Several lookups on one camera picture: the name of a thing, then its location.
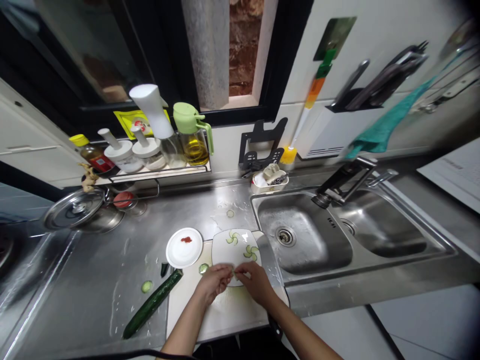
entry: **white plate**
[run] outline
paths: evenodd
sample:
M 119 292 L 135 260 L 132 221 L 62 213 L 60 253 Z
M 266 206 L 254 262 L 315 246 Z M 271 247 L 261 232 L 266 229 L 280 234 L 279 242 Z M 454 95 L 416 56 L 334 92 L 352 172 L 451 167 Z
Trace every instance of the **white plate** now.
M 191 242 L 182 241 L 190 237 Z M 174 233 L 166 245 L 166 260 L 176 269 L 194 264 L 202 253 L 204 242 L 200 233 L 192 227 L 184 227 Z
M 262 258 L 260 257 L 260 251 L 253 249 L 250 253 L 254 256 L 246 257 L 248 255 L 247 247 L 252 249 L 253 247 L 259 248 L 257 240 L 250 230 L 246 229 L 231 229 L 219 232 L 213 237 L 211 244 L 211 262 L 216 264 L 229 264 L 233 268 L 236 268 L 242 263 L 254 261 L 256 257 L 256 263 L 262 265 Z M 229 287 L 239 287 L 243 284 L 235 277 L 231 278 Z

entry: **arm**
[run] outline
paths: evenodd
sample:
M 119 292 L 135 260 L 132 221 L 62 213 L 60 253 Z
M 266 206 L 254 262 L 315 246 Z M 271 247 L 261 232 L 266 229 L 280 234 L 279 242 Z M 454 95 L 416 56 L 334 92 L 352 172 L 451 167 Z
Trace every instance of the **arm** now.
M 165 345 L 163 353 L 192 356 L 205 311 L 218 294 L 225 291 L 232 278 L 232 267 L 215 265 L 203 274 L 195 292 L 183 309 Z
M 301 360 L 342 360 L 277 296 L 263 267 L 245 262 L 235 269 L 253 299 L 276 320 Z

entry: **green lid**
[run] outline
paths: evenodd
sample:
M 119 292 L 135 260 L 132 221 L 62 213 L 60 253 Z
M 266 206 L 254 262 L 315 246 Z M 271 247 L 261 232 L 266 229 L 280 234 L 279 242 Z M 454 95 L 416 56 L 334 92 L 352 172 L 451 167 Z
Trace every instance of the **green lid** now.
M 208 138 L 210 154 L 214 153 L 214 141 L 212 137 L 212 128 L 206 122 L 205 115 L 200 115 L 195 107 L 186 102 L 177 102 L 173 105 L 173 119 L 175 120 L 178 131 L 182 134 L 195 134 L 199 129 L 205 129 Z

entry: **yellow bottle cap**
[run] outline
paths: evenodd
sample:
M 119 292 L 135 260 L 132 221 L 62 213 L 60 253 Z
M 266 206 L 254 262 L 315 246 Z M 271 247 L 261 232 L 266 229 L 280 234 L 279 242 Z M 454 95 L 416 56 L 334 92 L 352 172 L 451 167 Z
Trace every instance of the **yellow bottle cap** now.
M 74 135 L 69 140 L 78 147 L 85 146 L 90 143 L 87 137 L 83 134 Z

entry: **dish towel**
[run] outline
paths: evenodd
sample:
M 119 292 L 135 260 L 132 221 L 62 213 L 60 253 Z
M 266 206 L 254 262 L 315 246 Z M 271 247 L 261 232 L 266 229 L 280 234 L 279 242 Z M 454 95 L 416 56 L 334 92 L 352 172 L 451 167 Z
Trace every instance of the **dish towel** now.
M 390 111 L 379 118 L 371 127 L 358 135 L 352 142 L 353 149 L 345 159 L 353 159 L 361 151 L 369 153 L 384 153 L 387 151 L 390 135 L 404 119 L 415 102 L 428 90 L 438 75 L 448 68 L 462 53 L 458 53 L 437 75 L 413 90 Z

